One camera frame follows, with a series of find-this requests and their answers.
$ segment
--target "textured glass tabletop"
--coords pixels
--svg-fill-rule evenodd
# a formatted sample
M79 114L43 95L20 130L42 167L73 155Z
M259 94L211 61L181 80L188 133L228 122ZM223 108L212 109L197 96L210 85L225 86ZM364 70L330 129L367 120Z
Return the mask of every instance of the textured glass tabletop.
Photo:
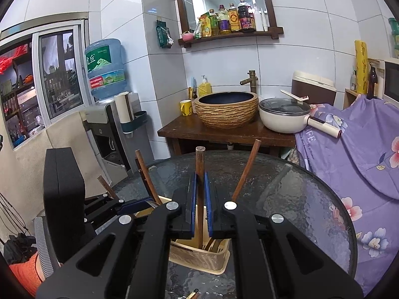
M211 150L205 153L205 169L216 185L230 195L240 179L249 152ZM174 190L186 186L195 169L195 154L164 160L150 168L150 176L160 196L171 198ZM127 200L148 197L139 173L114 187ZM258 154L238 197L253 213L269 217L280 213L315 242L349 274L356 269L356 237L350 217L334 192L321 180L284 160ZM236 298L233 253L226 271L220 275L191 270L169 262L165 298L185 298L195 288L206 298Z

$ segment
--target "yellow mug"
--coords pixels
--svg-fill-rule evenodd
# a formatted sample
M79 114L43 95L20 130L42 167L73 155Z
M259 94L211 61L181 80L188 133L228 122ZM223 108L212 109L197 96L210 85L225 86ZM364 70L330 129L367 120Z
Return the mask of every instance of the yellow mug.
M183 100L180 101L180 111L183 116L189 116L193 114L193 106L191 104L191 100Z

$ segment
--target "beige plastic basket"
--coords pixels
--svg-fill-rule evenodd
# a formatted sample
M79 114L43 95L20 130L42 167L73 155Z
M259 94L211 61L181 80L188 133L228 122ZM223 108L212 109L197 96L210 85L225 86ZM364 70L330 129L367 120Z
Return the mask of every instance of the beige plastic basket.
M159 197L163 203L171 201L171 199ZM136 217L142 217L151 213L153 208L149 208L139 213ZM210 237L208 234L208 225L206 223L206 207L204 207L204 224L203 224L203 246L208 243ZM224 239L219 246L218 253L211 253L195 247L198 244L198 235L195 233L192 239L177 239L170 243L169 261L180 264L190 269L195 269L211 274L220 275L226 270L230 257L229 244L230 239Z

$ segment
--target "brass faucet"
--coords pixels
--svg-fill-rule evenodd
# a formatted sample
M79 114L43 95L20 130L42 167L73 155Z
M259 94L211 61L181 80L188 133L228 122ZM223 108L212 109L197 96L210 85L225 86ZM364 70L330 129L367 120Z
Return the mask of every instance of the brass faucet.
M255 73L255 71L250 70L248 72L248 74L249 74L249 78L241 81L240 84L244 85L247 83L251 83L251 92L256 93L256 81L258 80L258 78L256 77L256 73Z

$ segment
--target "woven ceramic basin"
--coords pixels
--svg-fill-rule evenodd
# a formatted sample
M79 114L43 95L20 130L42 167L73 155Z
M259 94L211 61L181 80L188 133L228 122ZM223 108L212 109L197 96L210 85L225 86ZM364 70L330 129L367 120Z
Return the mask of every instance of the woven ceramic basin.
M218 92L195 100L198 117L214 128L237 128L250 122L258 111L258 95L252 92Z

